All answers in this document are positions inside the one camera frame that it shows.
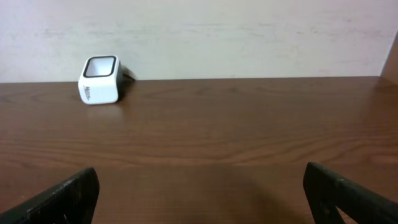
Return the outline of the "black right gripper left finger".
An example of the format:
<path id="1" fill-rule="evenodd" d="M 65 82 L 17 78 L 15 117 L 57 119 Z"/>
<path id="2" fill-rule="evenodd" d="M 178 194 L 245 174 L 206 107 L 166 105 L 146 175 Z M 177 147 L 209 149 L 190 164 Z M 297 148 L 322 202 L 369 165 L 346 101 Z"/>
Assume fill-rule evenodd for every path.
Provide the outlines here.
<path id="1" fill-rule="evenodd" d="M 89 167 L 3 212 L 1 223 L 90 224 L 99 191 L 96 171 Z"/>

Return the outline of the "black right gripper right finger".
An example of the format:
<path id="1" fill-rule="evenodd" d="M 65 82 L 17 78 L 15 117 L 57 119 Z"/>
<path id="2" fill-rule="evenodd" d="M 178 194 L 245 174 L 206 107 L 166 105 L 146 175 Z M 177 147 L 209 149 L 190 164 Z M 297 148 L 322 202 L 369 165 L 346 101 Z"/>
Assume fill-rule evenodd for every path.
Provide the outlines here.
<path id="1" fill-rule="evenodd" d="M 309 162 L 303 189 L 315 223 L 344 223 L 343 211 L 356 223 L 397 223 L 397 204 L 333 172 Z"/>

